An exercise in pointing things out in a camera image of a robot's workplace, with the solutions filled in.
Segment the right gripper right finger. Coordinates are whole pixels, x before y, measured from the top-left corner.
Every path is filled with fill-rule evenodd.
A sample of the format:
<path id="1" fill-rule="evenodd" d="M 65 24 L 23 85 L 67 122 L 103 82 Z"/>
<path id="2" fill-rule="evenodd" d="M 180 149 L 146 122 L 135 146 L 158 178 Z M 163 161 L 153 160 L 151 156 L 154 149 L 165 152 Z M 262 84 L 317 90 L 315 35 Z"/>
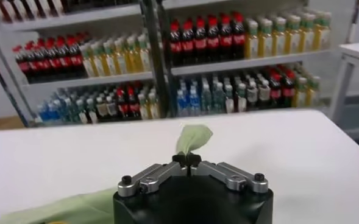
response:
<path id="1" fill-rule="evenodd" d="M 251 174 L 224 162 L 214 164 L 203 161 L 199 155 L 192 153 L 187 154 L 187 164 L 191 175 L 213 177 L 231 191 L 239 192 L 249 187 L 252 192 L 265 194 L 269 189 L 268 180 L 262 173 Z"/>

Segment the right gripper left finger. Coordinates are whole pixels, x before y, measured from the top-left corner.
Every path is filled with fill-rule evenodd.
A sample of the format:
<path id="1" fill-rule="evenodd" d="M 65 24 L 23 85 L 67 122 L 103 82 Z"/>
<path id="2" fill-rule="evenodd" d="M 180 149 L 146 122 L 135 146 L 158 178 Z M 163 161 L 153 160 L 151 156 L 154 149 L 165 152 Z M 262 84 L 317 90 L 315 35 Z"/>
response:
<path id="1" fill-rule="evenodd" d="M 187 174 L 187 157 L 180 153 L 172 157 L 168 164 L 153 164 L 134 176 L 125 175 L 118 183 L 120 197 L 132 197 L 137 193 L 151 194 L 157 192 L 162 183 L 171 177 Z"/>

